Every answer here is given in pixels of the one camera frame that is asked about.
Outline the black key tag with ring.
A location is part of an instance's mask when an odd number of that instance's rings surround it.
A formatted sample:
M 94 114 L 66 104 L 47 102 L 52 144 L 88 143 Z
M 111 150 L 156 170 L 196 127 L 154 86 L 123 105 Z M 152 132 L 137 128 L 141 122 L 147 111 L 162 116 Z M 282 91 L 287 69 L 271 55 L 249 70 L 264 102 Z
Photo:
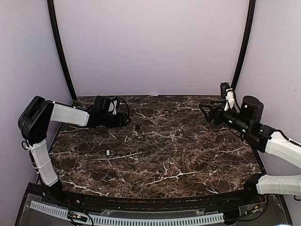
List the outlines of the black key tag with ring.
M 139 131 L 140 130 L 140 125 L 139 124 L 136 124 L 135 126 L 135 131 Z

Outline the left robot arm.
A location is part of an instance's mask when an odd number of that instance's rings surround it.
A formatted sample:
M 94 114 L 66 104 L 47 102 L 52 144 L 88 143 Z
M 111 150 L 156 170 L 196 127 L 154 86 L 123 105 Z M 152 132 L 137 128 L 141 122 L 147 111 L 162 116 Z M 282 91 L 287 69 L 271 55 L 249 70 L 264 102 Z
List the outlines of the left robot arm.
M 52 123 L 75 125 L 81 128 L 120 128 L 131 122 L 130 109 L 118 111 L 126 101 L 121 97 L 96 96 L 87 109 L 66 105 L 41 96 L 35 96 L 18 119 L 23 137 L 22 148 L 29 152 L 33 168 L 48 191 L 48 198 L 56 205 L 66 202 L 66 194 L 60 190 L 62 183 L 53 167 L 47 145 L 48 131 Z

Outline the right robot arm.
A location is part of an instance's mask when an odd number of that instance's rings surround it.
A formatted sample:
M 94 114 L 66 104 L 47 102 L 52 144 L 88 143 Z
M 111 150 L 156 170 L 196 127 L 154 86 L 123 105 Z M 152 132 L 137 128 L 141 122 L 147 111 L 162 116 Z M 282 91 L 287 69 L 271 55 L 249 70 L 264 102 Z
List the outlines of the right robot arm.
M 244 96 L 239 111 L 226 110 L 226 101 L 200 104 L 199 108 L 207 122 L 226 124 L 240 134 L 253 150 L 277 156 L 296 167 L 301 166 L 301 145 L 287 137 L 284 132 L 261 124 L 264 104 L 253 96 Z M 259 194 L 301 195 L 301 177 L 254 174 L 244 184 L 240 200 L 250 204 Z

